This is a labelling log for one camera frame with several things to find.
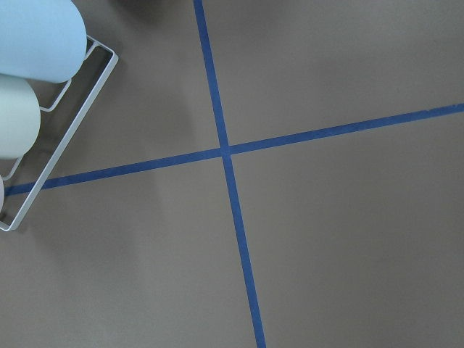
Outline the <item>pink plastic cup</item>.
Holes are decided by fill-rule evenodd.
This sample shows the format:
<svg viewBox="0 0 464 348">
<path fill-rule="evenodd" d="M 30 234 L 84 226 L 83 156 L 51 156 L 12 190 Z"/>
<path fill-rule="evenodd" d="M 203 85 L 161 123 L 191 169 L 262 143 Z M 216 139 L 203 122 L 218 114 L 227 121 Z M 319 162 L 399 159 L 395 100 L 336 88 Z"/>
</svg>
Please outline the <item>pink plastic cup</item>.
<svg viewBox="0 0 464 348">
<path fill-rule="evenodd" d="M 3 178 L 0 177 L 0 211 L 2 210 L 4 206 L 4 197 L 5 197 L 4 181 L 3 181 Z"/>
</svg>

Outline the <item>light blue plastic cup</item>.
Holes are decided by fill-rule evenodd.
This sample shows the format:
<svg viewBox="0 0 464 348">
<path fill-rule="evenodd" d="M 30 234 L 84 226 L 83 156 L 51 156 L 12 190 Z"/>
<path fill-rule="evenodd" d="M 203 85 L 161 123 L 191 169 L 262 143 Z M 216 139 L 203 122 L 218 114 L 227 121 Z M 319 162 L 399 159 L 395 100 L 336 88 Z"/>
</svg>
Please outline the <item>light blue plastic cup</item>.
<svg viewBox="0 0 464 348">
<path fill-rule="evenodd" d="M 1 2 L 1 73 L 62 83 L 86 55 L 83 18 L 72 1 Z"/>
</svg>

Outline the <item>pale green plastic cup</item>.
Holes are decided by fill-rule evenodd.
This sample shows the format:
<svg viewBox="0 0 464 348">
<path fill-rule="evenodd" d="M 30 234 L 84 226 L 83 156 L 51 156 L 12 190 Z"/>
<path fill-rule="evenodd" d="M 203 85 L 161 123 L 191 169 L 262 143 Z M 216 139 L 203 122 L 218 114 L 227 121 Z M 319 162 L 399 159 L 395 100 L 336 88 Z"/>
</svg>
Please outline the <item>pale green plastic cup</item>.
<svg viewBox="0 0 464 348">
<path fill-rule="evenodd" d="M 26 154 L 36 142 L 40 126 L 39 103 L 29 83 L 1 75 L 1 159 Z"/>
</svg>

